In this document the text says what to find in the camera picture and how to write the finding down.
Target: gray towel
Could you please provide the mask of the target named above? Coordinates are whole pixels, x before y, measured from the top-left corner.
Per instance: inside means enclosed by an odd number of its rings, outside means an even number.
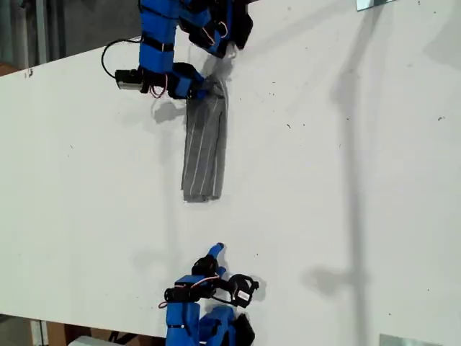
[[[223,84],[209,77],[204,99],[187,100],[187,135],[182,190],[187,202],[221,196],[224,177],[227,100]]]

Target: folded fabric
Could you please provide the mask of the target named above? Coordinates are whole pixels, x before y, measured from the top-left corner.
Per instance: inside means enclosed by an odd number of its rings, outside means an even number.
[[[223,188],[227,100],[213,76],[204,82],[203,99],[187,100],[187,135],[182,190],[187,202],[218,199]]]

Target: white tabletop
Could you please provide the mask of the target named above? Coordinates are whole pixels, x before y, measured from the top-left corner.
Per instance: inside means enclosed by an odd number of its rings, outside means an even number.
[[[164,336],[164,289],[222,241],[263,282],[255,345],[460,345],[461,2],[250,10],[213,203],[182,200],[184,103],[120,91],[101,49],[0,79],[0,313]]]

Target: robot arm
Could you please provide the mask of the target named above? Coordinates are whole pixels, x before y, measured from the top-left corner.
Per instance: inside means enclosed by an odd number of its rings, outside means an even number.
[[[213,246],[208,254],[195,262],[191,275],[185,275],[165,291],[166,346],[249,346],[254,332],[248,319],[241,314],[237,319],[229,306],[216,306],[200,320],[201,298],[214,298],[218,288],[230,293],[230,305],[247,307],[259,284],[252,278],[237,274],[229,281],[222,279],[224,267],[218,265],[217,255],[223,244]]]
[[[219,58],[229,42],[243,49],[253,22],[247,12],[251,0],[139,0],[142,21],[139,67],[117,70],[121,89],[137,89],[174,99],[203,98],[204,78],[188,63],[174,63],[176,26],[189,33],[195,45]],[[154,87],[163,88],[159,94]]]

